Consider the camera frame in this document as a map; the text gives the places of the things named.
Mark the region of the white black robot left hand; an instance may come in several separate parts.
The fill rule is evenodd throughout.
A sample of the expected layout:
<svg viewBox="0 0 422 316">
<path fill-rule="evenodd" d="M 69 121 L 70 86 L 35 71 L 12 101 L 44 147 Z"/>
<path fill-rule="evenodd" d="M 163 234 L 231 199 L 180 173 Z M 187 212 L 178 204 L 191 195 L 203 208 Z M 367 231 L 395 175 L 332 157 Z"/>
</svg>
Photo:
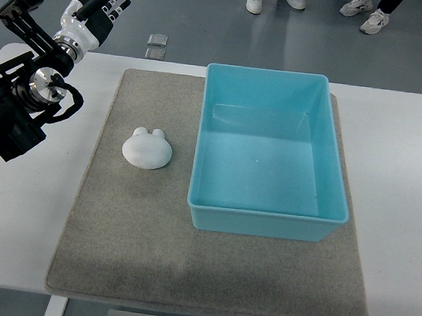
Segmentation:
<svg viewBox="0 0 422 316">
<path fill-rule="evenodd" d="M 54 41 L 73 48 L 80 59 L 100 47 L 114 28 L 114 22 L 131 5 L 130 0 L 72 0 L 60 19 Z"/>
</svg>

